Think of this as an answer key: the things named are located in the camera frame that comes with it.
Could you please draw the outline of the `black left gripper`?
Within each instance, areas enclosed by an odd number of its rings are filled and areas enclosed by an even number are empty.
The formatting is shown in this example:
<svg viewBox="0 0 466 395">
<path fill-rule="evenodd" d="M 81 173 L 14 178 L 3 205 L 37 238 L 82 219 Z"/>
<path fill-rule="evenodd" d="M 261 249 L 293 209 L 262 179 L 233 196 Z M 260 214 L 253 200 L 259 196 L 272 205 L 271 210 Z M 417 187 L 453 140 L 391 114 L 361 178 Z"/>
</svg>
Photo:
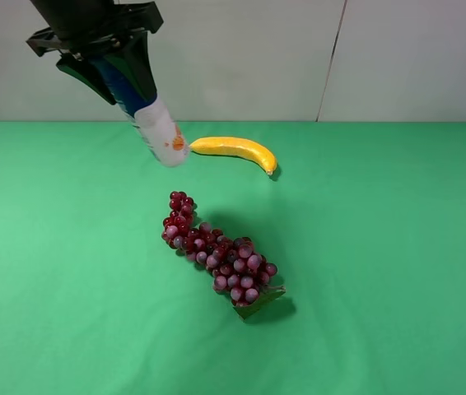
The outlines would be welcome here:
<svg viewBox="0 0 466 395">
<path fill-rule="evenodd" d="M 32 4 L 49 24 L 26 41 L 40 57 L 53 50 L 78 51 L 92 43 L 135 30 L 154 34 L 164 22 L 154 2 L 33 1 Z M 147 51 L 147 36 L 147 32 L 135 35 L 122 48 L 106 54 L 105 60 L 126 77 L 145 101 L 154 101 L 157 89 Z M 110 105 L 116 105 L 100 72 L 86 60 L 62 53 L 56 67 L 91 88 Z"/>
</svg>

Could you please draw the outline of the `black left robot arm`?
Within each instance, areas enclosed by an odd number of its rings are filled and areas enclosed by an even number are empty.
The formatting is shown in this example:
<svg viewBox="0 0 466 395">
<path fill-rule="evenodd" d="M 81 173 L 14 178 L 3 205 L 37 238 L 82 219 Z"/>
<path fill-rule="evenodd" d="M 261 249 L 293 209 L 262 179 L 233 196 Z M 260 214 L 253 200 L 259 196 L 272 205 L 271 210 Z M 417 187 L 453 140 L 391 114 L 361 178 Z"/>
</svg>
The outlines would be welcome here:
<svg viewBox="0 0 466 395">
<path fill-rule="evenodd" d="M 26 43 L 41 57 L 58 51 L 56 67 L 90 87 L 110 105 L 126 97 L 138 109 L 157 98 L 147 36 L 163 25 L 154 2 L 33 1 L 49 24 Z"/>
</svg>

